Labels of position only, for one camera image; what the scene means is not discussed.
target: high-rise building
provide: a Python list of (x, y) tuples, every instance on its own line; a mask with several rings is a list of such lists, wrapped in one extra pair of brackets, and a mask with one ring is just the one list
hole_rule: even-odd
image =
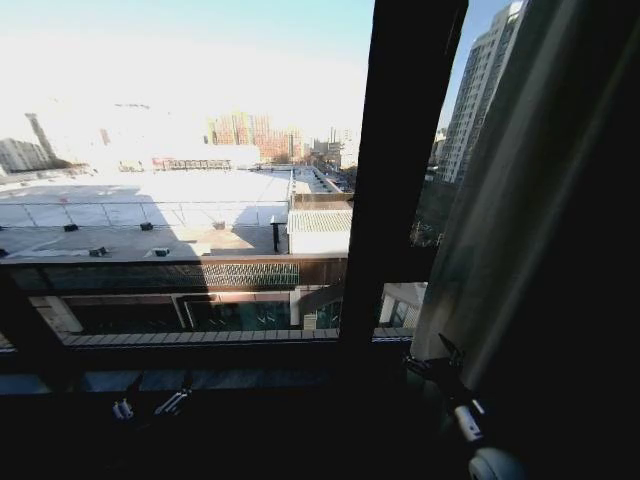
[(445, 182), (460, 183), (464, 178), (523, 14), (522, 2), (511, 3), (473, 42), (443, 147), (439, 176)]
[(338, 141), (329, 142), (327, 147), (327, 162), (335, 169), (340, 168), (340, 150), (342, 149), (342, 143)]
[(31, 128), (33, 128), (33, 133), (38, 137), (38, 141), (40, 142), (40, 146), (44, 149), (50, 161), (57, 160), (56, 154), (53, 152), (53, 148), (51, 148), (51, 144), (49, 143), (49, 139), (47, 135), (44, 133), (40, 122), (38, 121), (38, 116), (35, 113), (25, 113), (25, 116), (29, 119), (29, 123), (31, 123)]
[(267, 115), (233, 112), (210, 118), (208, 124), (208, 140), (212, 145), (256, 145), (262, 161), (282, 156), (293, 160), (304, 156), (300, 131), (272, 128)]

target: wall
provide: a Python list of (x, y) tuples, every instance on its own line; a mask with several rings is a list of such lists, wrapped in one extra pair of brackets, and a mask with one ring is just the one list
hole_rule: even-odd
[(309, 232), (289, 235), (291, 253), (346, 253), (350, 232)]

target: distant building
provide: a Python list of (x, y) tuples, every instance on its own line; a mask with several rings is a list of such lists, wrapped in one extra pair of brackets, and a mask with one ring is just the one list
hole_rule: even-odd
[(329, 142), (329, 145), (327, 147), (326, 160), (336, 170), (340, 168), (341, 149), (342, 143), (340, 142)]
[(358, 165), (360, 153), (360, 130), (346, 130), (340, 150), (340, 168), (346, 170)]
[(38, 116), (35, 113), (25, 113), (24, 115), (29, 119), (29, 123), (31, 123), (31, 128), (33, 129), (33, 133), (36, 135), (36, 137), (38, 137), (40, 146), (46, 152), (47, 156), (49, 157), (49, 160), (51, 162), (56, 161), (58, 158), (56, 157), (56, 154), (54, 153), (53, 148), (51, 148), (49, 139), (47, 138), (47, 135), (45, 134), (44, 130), (42, 129), (42, 126), (40, 125), (40, 122), (38, 121)]
[(153, 170), (247, 169), (260, 163), (255, 145), (198, 145), (151, 157)]
[(296, 128), (276, 129), (267, 115), (233, 112), (207, 121), (208, 143), (212, 145), (255, 145), (260, 159), (269, 162), (287, 155), (291, 160), (304, 157), (304, 142)]
[(35, 143), (13, 138), (0, 140), (0, 174), (51, 168), (44, 149)]
[(438, 165), (442, 159), (444, 144), (447, 139), (447, 129), (442, 128), (436, 132), (436, 136), (431, 146), (431, 155), (429, 156), (429, 165)]
[(500, 83), (520, 28), (522, 2), (500, 10), (488, 32), (473, 43), (442, 147), (439, 177), (460, 183), (464, 178), (480, 130)]
[(105, 146), (109, 145), (111, 143), (111, 140), (109, 140), (109, 132), (107, 131), (106, 128), (101, 128), (100, 129), (100, 137), (102, 138), (102, 143), (105, 144)]
[(312, 149), (313, 153), (322, 153), (324, 155), (326, 155), (327, 153), (329, 153), (329, 142), (321, 142), (318, 139), (315, 139), (313, 141), (313, 149)]

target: railing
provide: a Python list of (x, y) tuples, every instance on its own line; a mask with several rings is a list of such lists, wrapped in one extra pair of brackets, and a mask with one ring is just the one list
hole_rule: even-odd
[(83, 202), (0, 203), (0, 226), (60, 227), (269, 225), (272, 215), (286, 215), (287, 201), (259, 202)]
[(346, 255), (259, 255), (182, 261), (39, 260), (5, 263), (0, 269), (23, 291), (52, 295), (289, 290), (298, 285), (340, 284), (346, 266)]

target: flat rooftop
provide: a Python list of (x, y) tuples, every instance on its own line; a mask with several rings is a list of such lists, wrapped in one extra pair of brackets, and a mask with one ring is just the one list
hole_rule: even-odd
[[(294, 174), (283, 169), (114, 173), (0, 185), (0, 248), (9, 253), (0, 263), (99, 260), (89, 250), (100, 247), (107, 258), (125, 261), (273, 255), (271, 219), (286, 222), (295, 192), (330, 193), (331, 185), (312, 167), (295, 167)], [(332, 203), (340, 208), (340, 202)], [(144, 222), (154, 229), (141, 231)], [(80, 229), (64, 232), (69, 223)], [(170, 254), (155, 257), (154, 248), (168, 248)], [(288, 253), (284, 225), (278, 249)]]
[[(89, 256), (90, 249), (105, 247), (105, 257)], [(235, 226), (213, 228), (85, 227), (64, 232), (59, 227), (9, 228), (0, 231), (0, 248), (9, 255), (0, 263), (100, 260), (193, 259), (202, 256), (274, 255), (272, 227)], [(152, 249), (168, 248), (167, 257), (156, 257)], [(280, 227), (279, 253), (288, 253), (286, 229)]]

